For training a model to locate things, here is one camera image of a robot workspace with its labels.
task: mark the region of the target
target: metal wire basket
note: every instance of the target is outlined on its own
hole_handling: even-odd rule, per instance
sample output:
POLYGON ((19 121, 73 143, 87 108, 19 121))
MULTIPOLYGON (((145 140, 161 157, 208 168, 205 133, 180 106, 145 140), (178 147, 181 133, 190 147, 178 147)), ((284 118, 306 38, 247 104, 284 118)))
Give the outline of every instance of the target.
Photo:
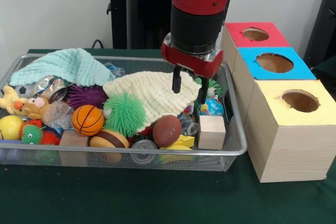
MULTIPOLYGON (((16 59, 0 81, 0 88, 8 84, 13 72, 25 67, 42 55, 25 55, 16 59)), ((111 62, 126 73, 138 71, 172 72, 173 66, 163 59, 130 57, 95 57, 101 63, 111 62)), ((227 171, 236 156, 246 152, 245 133, 240 119, 230 70, 223 64, 215 76, 222 87, 226 110, 232 117, 224 117, 226 136, 221 151, 198 150, 197 137, 192 151, 142 150, 133 148, 96 148, 24 144, 0 144, 0 164, 111 167, 140 169, 175 169, 227 171)), ((0 110, 0 118, 8 115, 0 110)))

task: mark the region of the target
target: circular hole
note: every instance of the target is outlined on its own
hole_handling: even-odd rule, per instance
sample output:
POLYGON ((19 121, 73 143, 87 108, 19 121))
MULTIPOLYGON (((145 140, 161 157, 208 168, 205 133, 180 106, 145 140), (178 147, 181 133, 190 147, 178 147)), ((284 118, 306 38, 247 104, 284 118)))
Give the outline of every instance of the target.
POLYGON ((293 69, 294 65, 283 55, 267 52, 257 57, 259 65, 273 73, 286 73, 293 69))
POLYGON ((243 31, 243 35, 245 38, 248 38, 253 41, 263 41, 269 38, 269 35, 264 30, 249 27, 243 31))
POLYGON ((282 99, 287 102, 291 108, 301 112, 313 112, 319 107, 318 99, 302 90, 287 91, 282 95, 282 99))

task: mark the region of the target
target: wooden cube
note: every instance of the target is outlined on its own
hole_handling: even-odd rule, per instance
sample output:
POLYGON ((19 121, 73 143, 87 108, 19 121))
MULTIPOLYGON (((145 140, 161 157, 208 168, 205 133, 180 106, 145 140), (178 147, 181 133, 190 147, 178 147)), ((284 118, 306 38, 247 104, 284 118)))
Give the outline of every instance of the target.
POLYGON ((260 182, 324 179, 336 154, 335 115, 318 80, 256 81, 244 129, 260 182))
POLYGON ((225 23, 222 49, 224 61, 231 72, 234 70, 238 48, 252 47, 290 47, 290 45, 273 23, 225 23))
MULTIPOLYGON (((86 147, 89 146, 89 137, 81 136, 75 131, 65 130, 59 145, 86 147)), ((60 151, 59 157, 62 166, 88 166, 88 159, 85 152, 60 151)))
POLYGON ((225 124, 222 116, 200 115, 198 148, 221 150, 225 139, 225 124))
POLYGON ((239 48, 232 76, 243 124, 255 80, 316 79, 291 47, 239 48))

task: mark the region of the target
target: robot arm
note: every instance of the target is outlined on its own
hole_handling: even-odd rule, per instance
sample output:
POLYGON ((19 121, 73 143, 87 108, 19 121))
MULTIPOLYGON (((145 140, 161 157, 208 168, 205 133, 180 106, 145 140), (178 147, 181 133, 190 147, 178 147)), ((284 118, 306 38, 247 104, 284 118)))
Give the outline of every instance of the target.
POLYGON ((163 58, 175 65, 173 91, 181 87, 180 71, 200 76, 198 101, 205 102, 208 79, 218 71, 223 51, 215 48, 229 0, 172 0, 171 32, 162 44, 163 58))

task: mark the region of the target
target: purple spiky ball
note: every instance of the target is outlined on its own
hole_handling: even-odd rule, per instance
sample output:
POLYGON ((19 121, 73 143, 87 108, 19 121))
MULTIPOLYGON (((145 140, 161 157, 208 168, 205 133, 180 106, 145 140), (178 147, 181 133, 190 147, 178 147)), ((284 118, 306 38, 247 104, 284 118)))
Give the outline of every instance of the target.
POLYGON ((79 87, 72 85, 69 91, 69 105, 77 109, 82 105, 94 105, 100 109, 108 99, 101 86, 79 87))

